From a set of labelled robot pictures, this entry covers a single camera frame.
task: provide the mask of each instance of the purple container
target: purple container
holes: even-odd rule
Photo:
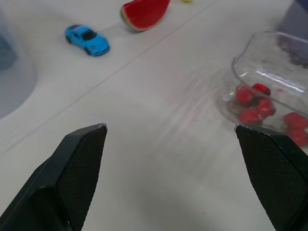
[[[308,40],[308,0],[295,0],[287,11],[279,31]],[[282,49],[290,54],[290,60],[296,65],[308,67],[308,49],[293,39],[279,41]]]

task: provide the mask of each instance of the clear plastic cup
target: clear plastic cup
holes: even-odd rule
[[[30,58],[0,11],[0,118],[26,101],[36,79]]]
[[[283,132],[308,145],[308,42],[255,34],[224,77],[218,105],[235,123]]]

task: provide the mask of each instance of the watermelon slice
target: watermelon slice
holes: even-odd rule
[[[164,16],[170,0],[134,0],[121,7],[123,21],[133,30],[154,27]]]

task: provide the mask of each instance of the red ladybug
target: red ladybug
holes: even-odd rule
[[[236,100],[243,106],[248,107],[255,98],[255,93],[247,86],[236,87]]]
[[[242,110],[239,119],[243,124],[261,124],[263,120],[255,108]]]
[[[257,111],[259,115],[263,118],[267,118],[275,114],[276,110],[270,99],[260,99],[257,106]]]
[[[298,147],[303,147],[308,144],[308,134],[302,129],[289,130],[285,134],[290,137]]]
[[[252,88],[264,94],[270,95],[270,89],[263,84],[256,83],[255,85],[252,86]]]
[[[289,129],[305,129],[308,127],[308,119],[299,115],[296,112],[291,112],[284,116],[283,118],[286,125],[288,125]]]

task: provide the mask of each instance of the toy strawberry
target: toy strawberry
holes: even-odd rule
[[[236,87],[236,100],[243,106],[248,107],[255,98],[255,93],[247,86]]]
[[[285,134],[290,137],[298,147],[303,147],[308,144],[308,134],[303,129],[289,130]]]
[[[256,108],[242,110],[239,119],[243,124],[261,124],[263,120]]]
[[[289,129],[305,129],[308,127],[308,119],[296,112],[291,112],[285,115],[283,120]]]
[[[270,95],[270,89],[263,84],[256,83],[255,85],[252,86],[252,88],[264,94]]]
[[[257,105],[258,114],[264,119],[275,114],[276,110],[270,99],[260,99]]]

